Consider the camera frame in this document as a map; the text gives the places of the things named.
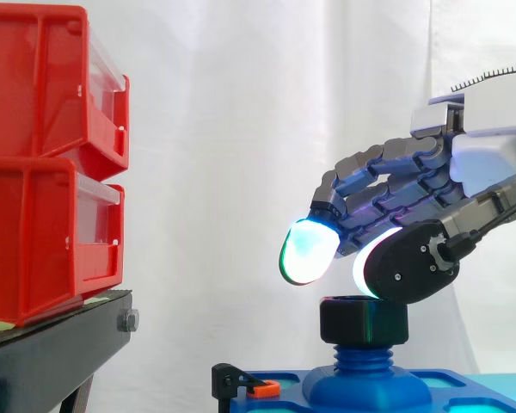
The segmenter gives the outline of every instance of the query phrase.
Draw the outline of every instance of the illuminated fingertip sensor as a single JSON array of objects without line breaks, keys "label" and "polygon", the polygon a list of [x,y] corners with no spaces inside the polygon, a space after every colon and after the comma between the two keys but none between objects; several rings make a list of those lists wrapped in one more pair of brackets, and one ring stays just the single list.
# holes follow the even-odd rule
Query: illuminated fingertip sensor
[{"label": "illuminated fingertip sensor", "polygon": [[377,299],[378,297],[369,289],[367,286],[366,280],[365,280],[365,263],[367,261],[367,258],[371,254],[371,252],[375,249],[377,245],[382,243],[387,237],[390,235],[395,234],[399,230],[401,230],[401,227],[397,228],[390,228],[387,232],[384,234],[376,237],[373,239],[370,243],[368,243],[355,257],[355,261],[353,262],[353,280],[355,281],[356,286],[358,286],[358,289],[364,294],[368,295],[369,297],[373,297],[374,299]]},{"label": "illuminated fingertip sensor", "polygon": [[319,279],[336,253],[338,233],[315,221],[296,222],[286,236],[279,257],[279,269],[292,284],[304,285]]}]

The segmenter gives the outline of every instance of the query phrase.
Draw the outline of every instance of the cable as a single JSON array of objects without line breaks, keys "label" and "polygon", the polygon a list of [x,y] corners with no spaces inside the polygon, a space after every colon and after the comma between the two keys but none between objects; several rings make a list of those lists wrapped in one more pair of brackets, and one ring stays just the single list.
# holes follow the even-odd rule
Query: cable
[{"label": "cable", "polygon": [[508,208],[501,215],[490,220],[479,230],[470,232],[461,232],[454,237],[449,238],[445,243],[438,245],[438,252],[448,262],[458,262],[465,258],[474,250],[476,244],[479,243],[485,235],[505,222],[516,213],[516,203]]},{"label": "cable", "polygon": [[511,216],[513,216],[516,213],[516,203],[512,205],[510,208],[508,208],[506,211],[504,211],[501,215],[498,217],[492,219],[489,221],[486,225],[484,225],[482,228],[478,230],[481,237],[484,237],[488,232],[505,222],[507,219],[509,219]]}]

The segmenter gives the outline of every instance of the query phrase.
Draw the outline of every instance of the robotic hand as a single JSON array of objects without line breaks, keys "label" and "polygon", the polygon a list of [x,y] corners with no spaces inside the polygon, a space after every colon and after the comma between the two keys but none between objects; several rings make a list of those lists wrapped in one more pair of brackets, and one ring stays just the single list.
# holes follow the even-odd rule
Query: robotic hand
[{"label": "robotic hand", "polygon": [[[325,173],[283,245],[287,281],[308,284],[333,257],[360,251],[353,277],[363,293],[414,303],[452,283],[476,243],[516,219],[516,67],[430,100],[410,132]],[[369,186],[381,175],[387,182]]]}]

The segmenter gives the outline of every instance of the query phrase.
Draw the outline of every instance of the orange clip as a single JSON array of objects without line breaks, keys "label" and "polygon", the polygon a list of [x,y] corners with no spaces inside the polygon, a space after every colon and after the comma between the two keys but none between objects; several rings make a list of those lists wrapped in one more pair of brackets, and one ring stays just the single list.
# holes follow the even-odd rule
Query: orange clip
[{"label": "orange clip", "polygon": [[267,383],[267,385],[259,385],[251,389],[254,391],[252,393],[247,391],[247,396],[250,398],[274,398],[280,396],[281,385],[277,381],[264,380],[264,383]]}]

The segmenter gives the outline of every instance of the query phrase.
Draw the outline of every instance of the black shelf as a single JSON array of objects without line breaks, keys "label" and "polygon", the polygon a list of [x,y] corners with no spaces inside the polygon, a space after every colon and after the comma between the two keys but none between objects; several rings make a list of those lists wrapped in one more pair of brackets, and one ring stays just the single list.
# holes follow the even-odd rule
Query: black shelf
[{"label": "black shelf", "polygon": [[130,341],[131,291],[25,328],[0,332],[0,413],[84,412],[94,372]]}]

